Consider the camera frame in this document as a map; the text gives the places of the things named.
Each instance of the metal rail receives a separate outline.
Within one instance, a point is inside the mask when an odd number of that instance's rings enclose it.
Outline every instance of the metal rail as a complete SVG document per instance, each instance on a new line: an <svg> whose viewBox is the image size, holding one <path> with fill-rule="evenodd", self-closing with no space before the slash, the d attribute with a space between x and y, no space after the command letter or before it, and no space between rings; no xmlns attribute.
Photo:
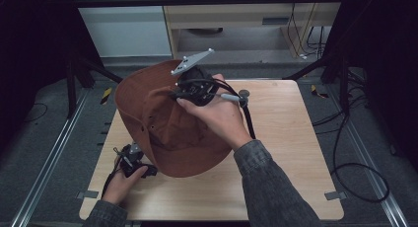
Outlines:
<svg viewBox="0 0 418 227"><path fill-rule="evenodd" d="M335 89L329 86L328 84L325 85L325 88L328 91L329 96L334 102L334 104L338 107L339 110L341 110L341 106L338 102L338 97L336 96L337 92L335 92ZM367 151L366 145L363 143L363 140L351 119L347 121L346 129L351 141L354 144L354 150L356 151L357 157L359 158L360 162L378 171L379 168L373 161L372 156ZM366 174L377 197L383 197L384 193L386 192L386 189L382 179L380 179L378 175L371 171L367 171ZM393 227L409 226L405 216L403 215L402 210L397 204L396 199L394 198L392 193L389 194L386 200L382 201L382 207L384 212L386 213L388 220L390 221L390 224Z"/></svg>
<svg viewBox="0 0 418 227"><path fill-rule="evenodd" d="M42 169L37 175L36 181L32 186L29 194L27 195L24 203L20 207L19 211L12 220L11 226L13 227L25 227L28 225L32 214L36 208L37 203L40 200L40 197L45 190L46 185L48 184L49 178L52 172L55 169L55 166L61 156L62 151L70 137L71 132L80 116L80 113L84 107L87 96L89 94L89 89L83 89L80 95L80 99L77 103L78 107L74 112L74 115L67 119L64 124L64 127L61 130L57 140L55 141L54 146L52 147L48 158L43 164Z"/></svg>
<svg viewBox="0 0 418 227"><path fill-rule="evenodd" d="M46 2L46 4L76 8L112 8L226 4L333 3L342 1L344 0L50 0Z"/></svg>

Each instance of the white wall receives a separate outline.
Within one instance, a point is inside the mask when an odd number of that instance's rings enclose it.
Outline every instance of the white wall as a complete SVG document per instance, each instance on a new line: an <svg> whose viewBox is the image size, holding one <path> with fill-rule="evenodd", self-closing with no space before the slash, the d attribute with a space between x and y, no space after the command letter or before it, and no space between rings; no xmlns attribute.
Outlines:
<svg viewBox="0 0 418 227"><path fill-rule="evenodd" d="M101 57L171 56L162 7L82 9Z"/></svg>

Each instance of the hat crown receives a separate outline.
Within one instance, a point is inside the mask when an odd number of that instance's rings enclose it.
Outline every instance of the hat crown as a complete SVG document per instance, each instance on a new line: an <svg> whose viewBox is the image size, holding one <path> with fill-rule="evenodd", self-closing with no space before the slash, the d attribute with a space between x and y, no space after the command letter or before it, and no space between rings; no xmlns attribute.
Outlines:
<svg viewBox="0 0 418 227"><path fill-rule="evenodd" d="M152 90L143 104L142 120L151 144L166 150L186 149L198 145L207 125L187 113L170 97L172 87Z"/></svg>

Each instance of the left hand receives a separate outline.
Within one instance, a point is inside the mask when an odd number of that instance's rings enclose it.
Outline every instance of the left hand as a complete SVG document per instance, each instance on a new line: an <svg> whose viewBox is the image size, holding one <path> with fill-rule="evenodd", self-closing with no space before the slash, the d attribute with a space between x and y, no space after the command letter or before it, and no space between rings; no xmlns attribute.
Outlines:
<svg viewBox="0 0 418 227"><path fill-rule="evenodd" d="M148 167L143 166L136 170L129 178L126 178L122 171L116 172L108 184L102 200L119 205L147 170Z"/></svg>

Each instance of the hat brim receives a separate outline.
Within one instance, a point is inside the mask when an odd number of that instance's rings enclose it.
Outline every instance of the hat brim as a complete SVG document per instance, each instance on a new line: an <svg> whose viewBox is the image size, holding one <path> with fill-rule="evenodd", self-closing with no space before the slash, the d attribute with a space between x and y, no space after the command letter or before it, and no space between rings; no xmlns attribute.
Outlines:
<svg viewBox="0 0 418 227"><path fill-rule="evenodd" d="M231 147L209 128L197 145L178 150L151 141L150 131L142 118L144 102L149 100L147 96L151 91L174 86L178 77L172 76L171 71L180 63L180 60L170 60L138 70L119 83L114 97L133 140L160 172L177 178L201 174L219 164L231 152ZM177 102L172 103L170 106L179 107Z"/></svg>

